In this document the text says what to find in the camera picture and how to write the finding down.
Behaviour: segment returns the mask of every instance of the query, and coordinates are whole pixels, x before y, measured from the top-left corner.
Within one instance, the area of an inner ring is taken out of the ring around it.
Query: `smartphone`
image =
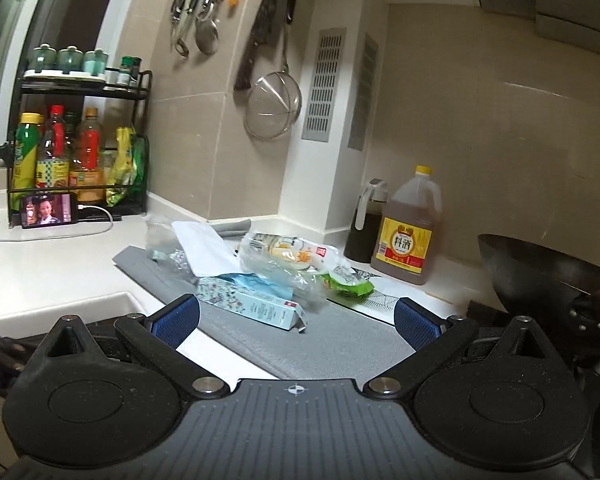
[[[78,202],[73,193],[29,195],[20,204],[23,229],[78,223]]]

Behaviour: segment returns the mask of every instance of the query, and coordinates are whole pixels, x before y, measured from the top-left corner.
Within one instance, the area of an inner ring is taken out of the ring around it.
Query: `floral patterned box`
[[[298,332],[302,332],[306,327],[304,310],[295,301],[267,296],[221,278],[200,278],[196,297],[205,303],[284,330],[297,326]]]

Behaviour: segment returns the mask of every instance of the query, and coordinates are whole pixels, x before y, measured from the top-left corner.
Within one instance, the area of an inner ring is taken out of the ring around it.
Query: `white vent column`
[[[316,241],[342,243],[356,208],[387,20],[384,0],[315,1],[280,216]]]

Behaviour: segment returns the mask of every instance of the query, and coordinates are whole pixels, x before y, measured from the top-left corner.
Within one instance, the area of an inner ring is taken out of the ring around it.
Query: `metal screw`
[[[380,395],[395,395],[402,389],[400,381],[392,377],[376,377],[368,384],[371,390]]]
[[[201,394],[216,394],[224,387],[224,381],[217,377],[200,377],[193,381],[192,386]]]

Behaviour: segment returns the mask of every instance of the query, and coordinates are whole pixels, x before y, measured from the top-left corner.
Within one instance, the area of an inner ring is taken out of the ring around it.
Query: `vent grille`
[[[302,138],[305,140],[329,140],[345,33],[343,28],[320,31],[314,77],[309,90],[309,105],[302,131]]]
[[[369,36],[365,38],[365,49],[360,61],[360,79],[358,81],[358,95],[356,107],[353,110],[351,132],[349,134],[349,147],[360,152],[365,147],[366,131],[371,117],[371,99],[374,92],[376,79],[376,66],[378,65],[378,46]]]

